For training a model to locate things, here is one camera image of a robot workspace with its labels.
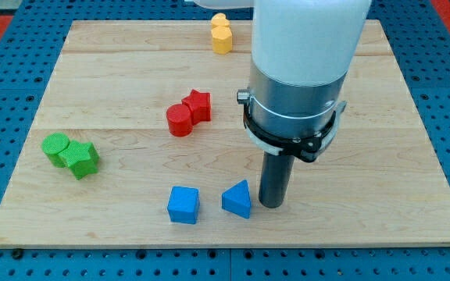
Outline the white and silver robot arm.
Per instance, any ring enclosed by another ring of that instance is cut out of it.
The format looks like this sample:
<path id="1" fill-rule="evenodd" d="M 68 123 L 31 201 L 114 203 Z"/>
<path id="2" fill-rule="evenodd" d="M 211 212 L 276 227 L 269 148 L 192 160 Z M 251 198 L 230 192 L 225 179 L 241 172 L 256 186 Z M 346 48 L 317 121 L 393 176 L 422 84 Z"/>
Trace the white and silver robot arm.
<path id="1" fill-rule="evenodd" d="M 329 122 L 370 0 L 195 0 L 252 8 L 250 113 L 266 132 L 311 137 Z"/>

